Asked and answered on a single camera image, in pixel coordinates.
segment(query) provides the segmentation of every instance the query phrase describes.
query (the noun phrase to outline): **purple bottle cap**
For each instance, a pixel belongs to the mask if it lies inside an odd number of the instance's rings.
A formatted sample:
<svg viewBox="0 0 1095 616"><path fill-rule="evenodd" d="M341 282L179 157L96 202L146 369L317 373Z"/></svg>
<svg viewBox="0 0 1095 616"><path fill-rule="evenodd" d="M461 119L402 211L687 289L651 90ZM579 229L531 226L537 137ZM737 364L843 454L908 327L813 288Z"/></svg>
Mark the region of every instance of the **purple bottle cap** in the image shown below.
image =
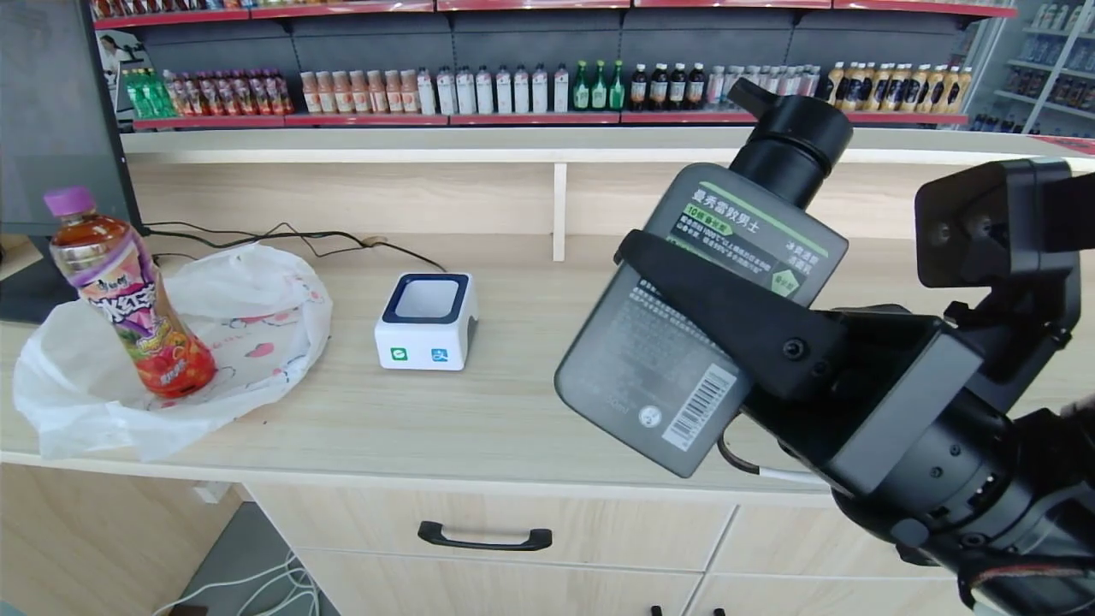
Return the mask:
<svg viewBox="0 0 1095 616"><path fill-rule="evenodd" d="M43 198L54 216L72 216L95 209L95 197L87 186L69 186L47 191Z"/></svg>

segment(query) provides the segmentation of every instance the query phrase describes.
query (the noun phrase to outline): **drawer handle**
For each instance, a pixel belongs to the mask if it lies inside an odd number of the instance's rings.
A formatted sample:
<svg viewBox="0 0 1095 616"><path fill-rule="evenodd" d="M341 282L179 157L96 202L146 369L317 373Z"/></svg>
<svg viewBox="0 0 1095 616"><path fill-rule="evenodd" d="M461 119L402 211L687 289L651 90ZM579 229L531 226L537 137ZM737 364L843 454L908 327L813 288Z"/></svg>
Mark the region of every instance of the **drawer handle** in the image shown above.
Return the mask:
<svg viewBox="0 0 1095 616"><path fill-rule="evenodd" d="M423 522L418 525L418 538L435 546L465 548L472 550L498 551L537 551L551 547L551 528L533 528L529 538L521 544L479 544L475 542L458 542L446 537L440 522Z"/></svg>

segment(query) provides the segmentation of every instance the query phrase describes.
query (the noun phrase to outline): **white cable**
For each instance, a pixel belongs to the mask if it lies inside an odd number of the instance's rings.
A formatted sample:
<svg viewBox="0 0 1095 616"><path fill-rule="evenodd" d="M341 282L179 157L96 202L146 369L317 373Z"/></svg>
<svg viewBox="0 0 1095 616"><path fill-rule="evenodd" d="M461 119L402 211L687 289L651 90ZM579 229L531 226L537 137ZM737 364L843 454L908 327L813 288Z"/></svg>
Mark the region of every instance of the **white cable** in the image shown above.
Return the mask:
<svg viewBox="0 0 1095 616"><path fill-rule="evenodd" d="M772 479L780 479L783 481L794 481L795 484L809 484L810 486L828 486L829 484L814 475L812 473L807 473L803 470L780 470L777 468L768 468L764 466L758 466L758 473L760 477L769 477Z"/></svg>

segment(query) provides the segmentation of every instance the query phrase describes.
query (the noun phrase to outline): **monitor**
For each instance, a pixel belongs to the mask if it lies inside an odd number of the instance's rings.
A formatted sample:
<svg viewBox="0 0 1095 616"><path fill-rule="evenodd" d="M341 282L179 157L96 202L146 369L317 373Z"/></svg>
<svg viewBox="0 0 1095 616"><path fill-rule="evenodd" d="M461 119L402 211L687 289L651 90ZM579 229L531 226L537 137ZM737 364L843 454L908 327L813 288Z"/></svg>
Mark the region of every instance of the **monitor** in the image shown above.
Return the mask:
<svg viewBox="0 0 1095 616"><path fill-rule="evenodd" d="M76 292L48 258L51 188L88 186L99 211L137 211L87 0L0 0L0 232L46 258L0 280L0 321L41 323Z"/></svg>

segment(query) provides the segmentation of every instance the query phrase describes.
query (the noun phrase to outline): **product label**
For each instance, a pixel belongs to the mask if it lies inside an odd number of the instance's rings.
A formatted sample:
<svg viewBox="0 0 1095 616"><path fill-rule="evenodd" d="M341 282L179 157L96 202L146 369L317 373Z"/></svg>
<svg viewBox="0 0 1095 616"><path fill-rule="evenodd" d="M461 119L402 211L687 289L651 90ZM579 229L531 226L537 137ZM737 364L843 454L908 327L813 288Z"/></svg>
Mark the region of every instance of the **product label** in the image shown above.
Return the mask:
<svg viewBox="0 0 1095 616"><path fill-rule="evenodd" d="M159 270L136 232L101 267L69 281L114 326L149 392L175 393L188 382L200 387L212 379L212 357L171 310Z"/></svg>

